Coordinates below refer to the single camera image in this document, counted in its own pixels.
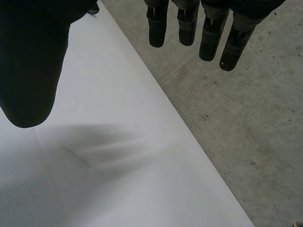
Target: concrete floor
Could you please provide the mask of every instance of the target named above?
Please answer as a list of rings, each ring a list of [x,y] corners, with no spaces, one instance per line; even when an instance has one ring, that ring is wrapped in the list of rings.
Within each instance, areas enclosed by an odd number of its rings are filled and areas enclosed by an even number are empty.
[[[303,219],[303,1],[289,0],[257,26],[237,67],[178,42],[170,3],[166,41],[149,46],[143,0],[103,0],[256,227]]]

